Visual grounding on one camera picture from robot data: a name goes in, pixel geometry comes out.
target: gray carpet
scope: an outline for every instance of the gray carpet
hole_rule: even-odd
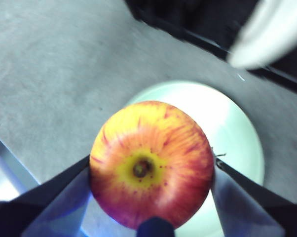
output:
[[[40,182],[87,155],[135,93],[173,79],[233,99],[260,136],[264,185],[297,202],[297,94],[135,21],[123,1],[0,0],[0,139]]]

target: red streak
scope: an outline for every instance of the red streak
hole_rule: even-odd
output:
[[[104,162],[102,160],[97,159],[96,157],[90,156],[94,161],[103,164]]]

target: yellow apple skin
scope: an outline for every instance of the yellow apple skin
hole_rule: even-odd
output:
[[[149,169],[138,177],[134,167],[142,160]],[[204,202],[213,171],[213,153],[202,129],[181,110],[157,101],[114,114],[90,154],[94,198],[132,229],[153,216],[181,226]]]

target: apple stem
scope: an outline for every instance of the apple stem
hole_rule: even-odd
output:
[[[141,160],[133,166],[133,174],[138,178],[143,178],[150,169],[151,164],[147,160]]]

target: red apple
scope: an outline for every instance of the red apple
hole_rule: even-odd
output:
[[[175,228],[204,202],[214,171],[197,123],[166,103],[147,101],[114,114],[90,154],[90,185],[100,207],[136,229],[159,216]]]

